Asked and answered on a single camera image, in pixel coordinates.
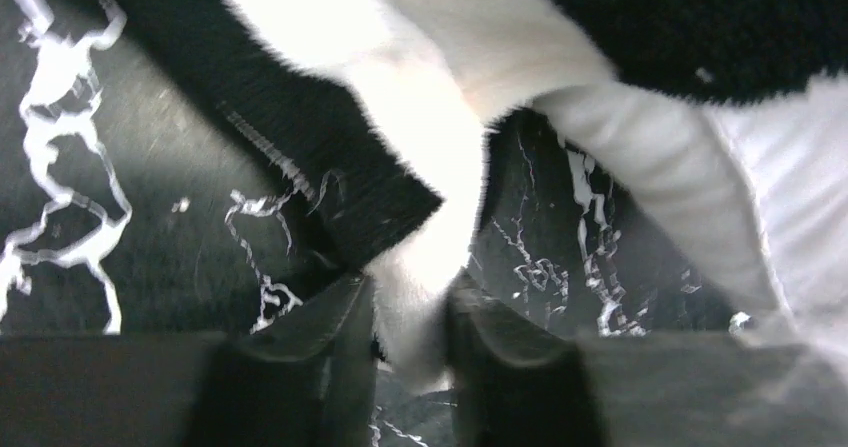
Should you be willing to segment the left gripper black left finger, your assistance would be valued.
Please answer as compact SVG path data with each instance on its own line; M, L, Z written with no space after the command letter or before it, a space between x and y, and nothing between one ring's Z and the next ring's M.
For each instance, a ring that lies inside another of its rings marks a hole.
M5 446L364 446L372 285L346 275L268 328L5 337Z

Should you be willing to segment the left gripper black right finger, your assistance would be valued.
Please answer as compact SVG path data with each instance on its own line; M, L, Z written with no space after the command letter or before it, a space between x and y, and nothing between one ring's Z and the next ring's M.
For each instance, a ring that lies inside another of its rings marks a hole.
M462 446L843 446L847 387L804 345L715 332L557 337L452 287L454 432Z

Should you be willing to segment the black white striped pillowcase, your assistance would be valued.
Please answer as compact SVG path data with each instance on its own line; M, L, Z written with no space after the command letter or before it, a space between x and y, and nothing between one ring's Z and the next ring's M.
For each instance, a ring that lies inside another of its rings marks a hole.
M482 220L489 134L524 108L753 318L745 343L807 345L705 111L847 77L847 0L119 2L375 280L380 345L415 393L451 382L448 290Z

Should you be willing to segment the white pillow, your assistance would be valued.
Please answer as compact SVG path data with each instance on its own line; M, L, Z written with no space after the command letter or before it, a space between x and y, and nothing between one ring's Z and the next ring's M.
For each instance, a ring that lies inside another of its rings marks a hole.
M778 300L801 341L847 374L847 77L706 114L747 181Z

